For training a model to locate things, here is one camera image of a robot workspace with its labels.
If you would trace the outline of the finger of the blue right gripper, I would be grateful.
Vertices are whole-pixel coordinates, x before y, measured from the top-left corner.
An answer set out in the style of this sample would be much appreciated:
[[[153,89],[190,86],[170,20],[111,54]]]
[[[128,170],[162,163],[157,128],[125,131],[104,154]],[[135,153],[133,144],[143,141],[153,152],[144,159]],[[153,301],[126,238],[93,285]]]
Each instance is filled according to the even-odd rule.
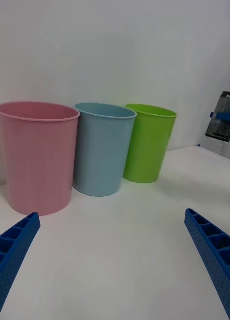
[[[215,118],[221,121],[230,121],[230,113],[228,112],[218,112],[218,113],[210,113],[210,118]]]

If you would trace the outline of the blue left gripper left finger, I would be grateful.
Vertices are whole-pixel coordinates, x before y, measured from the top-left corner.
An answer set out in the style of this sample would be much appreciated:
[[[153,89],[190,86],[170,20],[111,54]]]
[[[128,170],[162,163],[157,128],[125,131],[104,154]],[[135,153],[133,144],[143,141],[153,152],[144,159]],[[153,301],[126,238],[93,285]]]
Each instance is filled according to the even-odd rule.
[[[39,215],[33,212],[0,236],[0,313],[39,229]]]

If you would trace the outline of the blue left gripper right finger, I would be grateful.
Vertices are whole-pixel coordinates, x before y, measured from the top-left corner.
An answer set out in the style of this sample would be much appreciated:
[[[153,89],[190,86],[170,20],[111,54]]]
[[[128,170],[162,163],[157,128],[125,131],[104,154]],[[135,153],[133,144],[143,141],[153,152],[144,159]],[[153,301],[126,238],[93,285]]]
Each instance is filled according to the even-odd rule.
[[[230,319],[230,236],[190,208],[184,224]]]

